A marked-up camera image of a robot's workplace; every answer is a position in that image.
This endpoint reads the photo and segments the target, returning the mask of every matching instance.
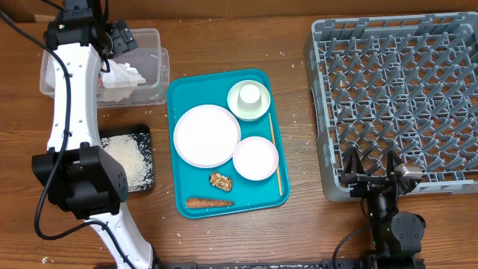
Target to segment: teal tray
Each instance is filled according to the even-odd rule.
[[[271,104],[268,113],[252,122],[238,120],[241,140],[251,136],[265,137],[272,141],[270,134],[269,113],[274,126],[276,147],[279,152],[279,168],[282,180],[282,196],[279,196],[277,173],[260,182],[245,179],[235,170],[232,159],[225,164],[210,168],[197,168],[187,164],[179,157],[173,143],[173,133],[179,118],[191,108],[198,105],[219,105],[229,109],[227,94],[231,87],[243,80],[255,80],[262,83],[270,92]],[[267,75],[259,69],[245,69],[210,75],[180,78],[175,80],[167,90],[167,113],[170,127],[171,159],[173,163],[174,191],[176,207],[185,217],[198,219],[224,214],[269,208],[283,204],[291,193],[289,176],[284,157],[284,148],[277,121],[276,108],[270,91]],[[226,193],[209,184],[209,175],[217,171],[232,178],[232,191]],[[225,208],[190,209],[186,208],[188,198],[212,198],[230,200],[235,205]]]

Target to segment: white plate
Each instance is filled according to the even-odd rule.
[[[263,137],[248,137],[236,146],[232,161],[242,177],[259,181],[276,172],[279,154],[269,140]]]
[[[173,140],[179,156],[188,164],[212,168],[231,159],[240,142],[240,127],[225,108],[199,105],[181,116]]]

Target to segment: white cup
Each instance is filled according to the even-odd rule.
[[[261,90],[254,84],[246,84],[239,90],[238,108],[254,112],[261,107]]]

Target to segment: carrot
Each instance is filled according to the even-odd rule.
[[[186,200],[187,208],[215,208],[234,205],[234,202],[215,199],[190,198]]]

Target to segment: black tray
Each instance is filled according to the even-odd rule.
[[[152,149],[151,149],[151,134],[149,127],[146,124],[135,124],[132,126],[124,126],[113,129],[105,129],[99,131],[100,138],[110,138],[118,135],[131,135],[138,145],[138,149],[141,152],[143,158],[151,164],[151,169],[148,171],[146,176],[147,179],[151,179],[151,183],[144,185],[142,190],[130,191],[129,193],[136,193],[139,191],[148,191],[154,188],[155,186],[155,177],[153,173],[152,165]]]

